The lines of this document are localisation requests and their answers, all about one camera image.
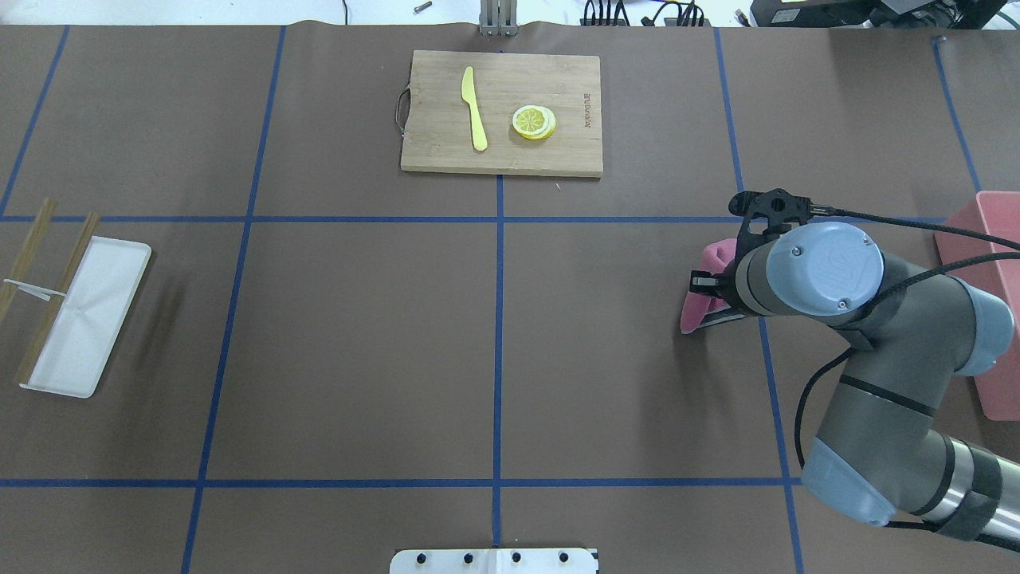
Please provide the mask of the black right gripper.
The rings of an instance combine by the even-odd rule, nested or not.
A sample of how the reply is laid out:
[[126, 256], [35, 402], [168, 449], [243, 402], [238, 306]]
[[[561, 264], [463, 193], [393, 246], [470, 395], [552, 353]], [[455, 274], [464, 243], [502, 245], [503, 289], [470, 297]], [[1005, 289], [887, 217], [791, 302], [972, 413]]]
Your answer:
[[720, 273], [696, 269], [688, 277], [688, 293], [716, 299], [740, 299], [736, 278], [737, 273], [733, 269]]

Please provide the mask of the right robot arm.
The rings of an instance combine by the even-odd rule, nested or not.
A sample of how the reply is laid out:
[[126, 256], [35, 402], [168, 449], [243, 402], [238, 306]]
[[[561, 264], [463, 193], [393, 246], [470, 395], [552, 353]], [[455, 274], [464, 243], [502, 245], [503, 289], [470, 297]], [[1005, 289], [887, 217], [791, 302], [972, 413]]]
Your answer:
[[994, 294], [887, 254], [859, 226], [820, 222], [704, 248], [679, 328], [804, 316], [848, 348], [801, 455], [802, 485], [842, 515], [1018, 552], [1018, 465], [933, 429], [948, 383], [994, 367], [1015, 319]]

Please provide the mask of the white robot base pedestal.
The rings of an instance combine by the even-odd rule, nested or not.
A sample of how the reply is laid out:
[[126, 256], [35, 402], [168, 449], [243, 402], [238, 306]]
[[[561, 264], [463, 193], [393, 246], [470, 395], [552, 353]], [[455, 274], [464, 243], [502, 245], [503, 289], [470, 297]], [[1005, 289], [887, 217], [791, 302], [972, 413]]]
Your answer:
[[390, 573], [598, 573], [598, 552], [588, 547], [404, 549]]

